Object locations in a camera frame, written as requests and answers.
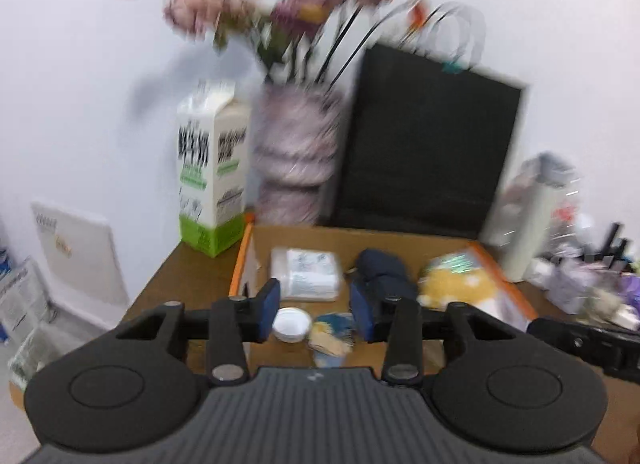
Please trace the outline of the dark blue zipper pouch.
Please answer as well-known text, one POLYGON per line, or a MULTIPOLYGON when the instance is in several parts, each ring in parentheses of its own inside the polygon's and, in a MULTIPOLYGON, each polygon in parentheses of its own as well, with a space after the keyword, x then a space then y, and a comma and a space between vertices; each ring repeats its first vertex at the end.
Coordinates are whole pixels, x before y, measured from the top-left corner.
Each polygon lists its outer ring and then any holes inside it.
POLYGON ((367 248, 357 256, 352 283, 363 295, 387 302, 418 297, 405 264, 384 250, 367 248))

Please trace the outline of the black paper bag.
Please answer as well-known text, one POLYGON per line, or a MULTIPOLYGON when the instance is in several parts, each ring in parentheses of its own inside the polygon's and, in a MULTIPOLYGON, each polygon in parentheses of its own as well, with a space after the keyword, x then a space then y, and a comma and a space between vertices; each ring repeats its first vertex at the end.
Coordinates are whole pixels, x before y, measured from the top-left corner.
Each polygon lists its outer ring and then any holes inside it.
POLYGON ((444 3, 420 31, 434 39, 446 24, 459 37, 447 58, 413 46, 413 31, 364 51, 331 227, 480 237, 525 88, 477 72, 486 36, 480 11, 444 3), (445 74, 445 62, 464 71, 445 74))

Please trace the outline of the white thermos bottle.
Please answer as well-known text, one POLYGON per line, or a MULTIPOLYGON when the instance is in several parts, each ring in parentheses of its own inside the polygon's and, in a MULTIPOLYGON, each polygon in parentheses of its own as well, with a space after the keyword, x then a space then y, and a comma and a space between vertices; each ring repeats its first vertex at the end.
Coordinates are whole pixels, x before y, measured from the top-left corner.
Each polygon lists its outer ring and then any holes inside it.
POLYGON ((559 155, 544 152, 521 164, 483 232, 506 280, 522 282, 534 258, 574 239, 579 189, 576 168, 559 155))

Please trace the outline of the white paper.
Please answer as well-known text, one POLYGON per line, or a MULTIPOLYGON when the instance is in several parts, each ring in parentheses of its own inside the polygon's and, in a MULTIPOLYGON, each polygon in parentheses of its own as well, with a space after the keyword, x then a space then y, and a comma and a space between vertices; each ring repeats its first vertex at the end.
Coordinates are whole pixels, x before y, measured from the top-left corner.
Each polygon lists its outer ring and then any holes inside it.
POLYGON ((320 369, 342 366, 354 348, 354 333, 355 321, 350 312, 318 315, 308 336, 314 365, 320 369))

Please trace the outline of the teal binder clip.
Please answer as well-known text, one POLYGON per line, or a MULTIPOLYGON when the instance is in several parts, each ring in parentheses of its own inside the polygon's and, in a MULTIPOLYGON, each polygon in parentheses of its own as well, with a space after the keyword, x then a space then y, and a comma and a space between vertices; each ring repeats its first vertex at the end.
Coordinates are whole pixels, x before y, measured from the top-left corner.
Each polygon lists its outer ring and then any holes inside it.
POLYGON ((463 71, 464 68, 457 62, 445 62, 442 64, 442 72, 445 74, 458 75, 463 71))

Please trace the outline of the small white cup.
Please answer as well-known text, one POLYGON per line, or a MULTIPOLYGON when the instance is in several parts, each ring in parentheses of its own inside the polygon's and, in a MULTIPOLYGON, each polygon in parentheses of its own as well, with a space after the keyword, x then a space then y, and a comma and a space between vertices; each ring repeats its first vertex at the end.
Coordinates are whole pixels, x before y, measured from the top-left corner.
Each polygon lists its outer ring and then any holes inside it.
POLYGON ((301 343, 311 330, 312 319, 308 312, 294 307, 281 308, 272 323, 273 335, 283 343, 301 343))

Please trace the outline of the white green milk carton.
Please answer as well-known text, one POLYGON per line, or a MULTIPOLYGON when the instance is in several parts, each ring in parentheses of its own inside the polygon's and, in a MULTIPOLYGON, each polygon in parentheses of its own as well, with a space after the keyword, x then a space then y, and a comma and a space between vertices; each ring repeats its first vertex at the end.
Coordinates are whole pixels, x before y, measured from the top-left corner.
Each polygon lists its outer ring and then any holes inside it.
POLYGON ((250 106, 231 81, 203 81, 177 110, 183 242, 216 257, 242 239, 250 106))

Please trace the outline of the purple marbled vase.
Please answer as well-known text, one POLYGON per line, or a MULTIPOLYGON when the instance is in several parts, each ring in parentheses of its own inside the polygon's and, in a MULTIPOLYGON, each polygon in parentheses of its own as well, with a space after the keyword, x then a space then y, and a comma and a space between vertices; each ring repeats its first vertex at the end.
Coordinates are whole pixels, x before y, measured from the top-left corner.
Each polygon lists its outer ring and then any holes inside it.
POLYGON ((343 97, 322 84, 266 83, 252 110, 256 218, 264 224, 317 222, 335 172, 343 97))

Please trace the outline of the white translucent plastic box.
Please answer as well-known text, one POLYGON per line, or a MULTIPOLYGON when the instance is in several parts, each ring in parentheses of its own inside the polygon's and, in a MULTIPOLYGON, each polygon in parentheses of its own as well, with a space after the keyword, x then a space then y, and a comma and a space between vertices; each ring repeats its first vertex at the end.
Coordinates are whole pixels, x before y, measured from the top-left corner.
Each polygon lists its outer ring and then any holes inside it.
POLYGON ((282 301, 335 301, 343 279, 333 253, 284 247, 271 250, 270 277, 280 282, 282 301))

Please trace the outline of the white wall heater panel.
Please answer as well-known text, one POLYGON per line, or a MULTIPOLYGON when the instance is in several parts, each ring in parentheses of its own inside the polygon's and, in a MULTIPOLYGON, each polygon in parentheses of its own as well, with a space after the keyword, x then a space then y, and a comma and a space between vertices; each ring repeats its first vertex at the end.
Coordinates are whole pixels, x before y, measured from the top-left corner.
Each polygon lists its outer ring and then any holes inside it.
POLYGON ((72 291, 112 307, 129 296, 108 222, 94 213, 32 201, 38 237, 52 275, 72 291))

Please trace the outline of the white and tan plush toy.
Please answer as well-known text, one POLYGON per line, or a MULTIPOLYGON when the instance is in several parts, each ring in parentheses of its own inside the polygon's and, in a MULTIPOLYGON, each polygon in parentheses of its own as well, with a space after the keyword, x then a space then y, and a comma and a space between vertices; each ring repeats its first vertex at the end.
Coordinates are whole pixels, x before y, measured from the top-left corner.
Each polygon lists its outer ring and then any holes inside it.
POLYGON ((503 285, 476 262, 460 257, 438 258, 420 272, 418 302, 424 308, 440 311, 453 302, 466 303, 522 332, 529 323, 503 285))

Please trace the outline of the red cardboard box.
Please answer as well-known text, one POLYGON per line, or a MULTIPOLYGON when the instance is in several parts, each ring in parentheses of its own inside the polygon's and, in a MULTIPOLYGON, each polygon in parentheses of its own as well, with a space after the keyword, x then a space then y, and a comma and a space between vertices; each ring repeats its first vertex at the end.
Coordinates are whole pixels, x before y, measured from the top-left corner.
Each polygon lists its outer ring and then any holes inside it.
POLYGON ((525 331, 537 314, 477 242, 451 237, 247 224, 230 297, 276 287, 265 303, 261 366, 382 368, 385 345, 411 331, 442 350, 444 312, 462 302, 525 331))

